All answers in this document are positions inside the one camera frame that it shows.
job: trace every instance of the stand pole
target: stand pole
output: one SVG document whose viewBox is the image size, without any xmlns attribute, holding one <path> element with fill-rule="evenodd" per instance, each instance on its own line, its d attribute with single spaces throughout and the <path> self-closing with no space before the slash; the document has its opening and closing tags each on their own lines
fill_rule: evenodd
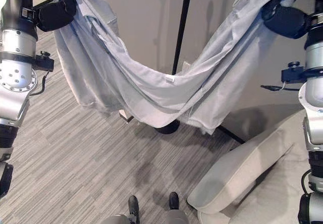
<svg viewBox="0 0 323 224">
<path fill-rule="evenodd" d="M 191 0 L 183 0 L 182 15 L 181 15 L 181 21 L 180 21 L 180 28 L 178 30 L 178 37 L 177 37 L 177 44 L 176 44 L 176 51 L 175 51 L 175 58 L 174 58 L 172 75 L 175 75 L 176 71 L 177 71 L 177 65 L 178 65 L 178 60 L 179 60 L 180 53 L 181 53 L 184 30 L 185 30 L 186 19 L 187 19 L 190 1 Z M 173 122 L 169 123 L 167 126 L 164 126 L 162 128 L 155 128 L 155 129 L 156 129 L 156 131 L 158 131 L 159 133 L 162 133 L 162 134 L 171 134 L 171 133 L 176 132 L 177 129 L 179 128 L 179 126 L 180 126 L 180 121 L 174 120 Z"/>
</svg>

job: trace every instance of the black shoe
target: black shoe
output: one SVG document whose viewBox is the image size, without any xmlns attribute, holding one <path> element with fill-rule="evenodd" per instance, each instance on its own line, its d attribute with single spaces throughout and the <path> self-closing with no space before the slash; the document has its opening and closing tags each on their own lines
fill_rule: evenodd
<svg viewBox="0 0 323 224">
<path fill-rule="evenodd" d="M 178 198 L 178 194 L 176 192 L 172 192 L 170 194 L 170 209 L 178 210 L 180 208 L 180 200 Z"/>
<path fill-rule="evenodd" d="M 139 203 L 136 196 L 132 195 L 128 200 L 129 212 L 136 217 L 136 224 L 140 224 L 139 220 Z"/>
</svg>

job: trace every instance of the floor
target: floor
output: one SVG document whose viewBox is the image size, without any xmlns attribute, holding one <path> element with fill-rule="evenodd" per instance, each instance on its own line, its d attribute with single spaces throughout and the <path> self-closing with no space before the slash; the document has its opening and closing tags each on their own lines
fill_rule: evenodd
<svg viewBox="0 0 323 224">
<path fill-rule="evenodd" d="M 128 197 L 135 194 L 141 223 L 159 224 L 169 193 L 177 191 L 190 223 L 197 224 L 185 198 L 238 143 L 219 130 L 202 135 L 182 124 L 166 136 L 136 120 L 127 124 L 118 113 L 84 110 L 65 80 L 52 34 L 41 34 L 38 45 L 56 67 L 45 92 L 31 98 L 15 141 L 12 185 L 0 201 L 3 223 L 101 223 L 127 213 Z"/>
</svg>

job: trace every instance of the wall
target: wall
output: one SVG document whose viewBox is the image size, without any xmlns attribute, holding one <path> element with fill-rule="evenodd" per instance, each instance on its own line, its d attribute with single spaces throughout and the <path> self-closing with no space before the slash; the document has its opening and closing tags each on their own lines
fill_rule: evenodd
<svg viewBox="0 0 323 224">
<path fill-rule="evenodd" d="M 107 0 L 118 16 L 120 36 L 130 55 L 142 64 L 170 73 L 173 65 L 183 0 Z M 191 0 L 180 56 L 193 62 L 220 23 L 234 0 Z M 311 0 L 299 0 L 297 7 L 311 12 Z M 305 38 L 278 37 L 269 54 L 250 80 L 243 96 L 223 125 L 243 139 L 301 108 L 296 92 L 272 93 L 261 84 L 280 85 L 280 72 L 291 61 L 304 62 Z"/>
</svg>

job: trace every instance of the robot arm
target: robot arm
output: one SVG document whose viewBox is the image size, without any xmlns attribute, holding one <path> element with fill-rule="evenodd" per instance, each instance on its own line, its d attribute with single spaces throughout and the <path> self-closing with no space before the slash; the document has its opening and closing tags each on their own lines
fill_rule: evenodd
<svg viewBox="0 0 323 224">
<path fill-rule="evenodd" d="M 52 31 L 68 25 L 76 13 L 75 0 L 60 0 L 33 7 L 32 0 L 0 0 L 0 198 L 6 195 L 13 167 L 7 164 L 37 88 L 37 70 L 53 71 L 50 54 L 36 55 L 36 27 Z"/>
<path fill-rule="evenodd" d="M 315 0 L 312 15 L 272 0 L 263 7 L 262 18 L 268 29 L 285 37 L 297 39 L 308 33 L 305 69 L 299 63 L 290 63 L 289 69 L 282 71 L 282 82 L 305 82 L 299 101 L 306 110 L 304 133 L 311 168 L 306 174 L 314 192 L 308 194 L 303 187 L 298 220 L 302 224 L 323 223 L 323 0 Z"/>
</svg>

